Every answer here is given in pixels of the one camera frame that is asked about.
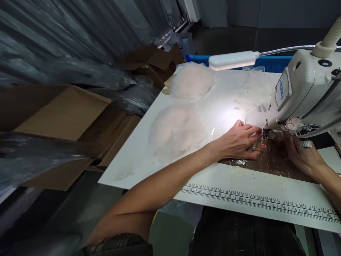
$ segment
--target brown work mat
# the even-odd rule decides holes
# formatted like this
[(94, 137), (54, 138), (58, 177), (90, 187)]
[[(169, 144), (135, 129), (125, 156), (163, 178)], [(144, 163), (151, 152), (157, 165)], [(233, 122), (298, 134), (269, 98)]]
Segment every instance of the brown work mat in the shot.
[(282, 155), (284, 149), (278, 142), (259, 140), (248, 149), (248, 151), (254, 150), (260, 151), (256, 160), (223, 159), (219, 163), (318, 184), (301, 172), (290, 160), (284, 160)]

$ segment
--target led sewing lamp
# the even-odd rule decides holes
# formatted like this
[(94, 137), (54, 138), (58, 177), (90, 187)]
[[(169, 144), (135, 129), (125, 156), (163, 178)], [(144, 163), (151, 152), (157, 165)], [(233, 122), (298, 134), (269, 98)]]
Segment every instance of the led sewing lamp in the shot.
[(209, 66), (215, 71), (251, 66), (258, 57), (259, 52), (253, 51), (213, 55), (209, 58)]

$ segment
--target juki logo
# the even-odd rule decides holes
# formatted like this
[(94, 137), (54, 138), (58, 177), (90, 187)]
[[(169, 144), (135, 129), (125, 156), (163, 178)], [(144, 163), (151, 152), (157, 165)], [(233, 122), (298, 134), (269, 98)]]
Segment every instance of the juki logo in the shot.
[(283, 82), (280, 81), (280, 90), (281, 90), (281, 100), (284, 98), (284, 92), (283, 92)]

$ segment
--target left hand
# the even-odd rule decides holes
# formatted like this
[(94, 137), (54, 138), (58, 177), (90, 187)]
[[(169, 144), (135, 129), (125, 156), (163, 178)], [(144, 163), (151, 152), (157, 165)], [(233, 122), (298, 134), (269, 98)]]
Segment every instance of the left hand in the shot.
[(255, 160), (260, 152), (247, 152), (246, 149), (262, 135), (263, 132), (260, 127), (245, 125), (244, 122), (238, 120), (227, 133), (210, 142), (209, 145), (218, 161), (224, 158)]

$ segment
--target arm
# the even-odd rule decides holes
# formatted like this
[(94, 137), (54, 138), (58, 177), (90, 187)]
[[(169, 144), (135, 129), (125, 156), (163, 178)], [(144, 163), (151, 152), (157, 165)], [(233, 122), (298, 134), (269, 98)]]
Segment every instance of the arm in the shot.
[(341, 213), (341, 177), (320, 156), (314, 144), (311, 149), (299, 146), (296, 136), (283, 135), (289, 159), (305, 174), (321, 183)]
[(246, 149), (261, 136), (261, 128), (245, 125), (238, 120), (219, 139), (130, 189), (100, 220), (88, 244), (97, 244), (106, 237), (120, 233), (134, 233), (148, 240), (155, 211), (167, 204), (194, 174), (223, 158), (255, 159), (259, 152), (246, 152)]

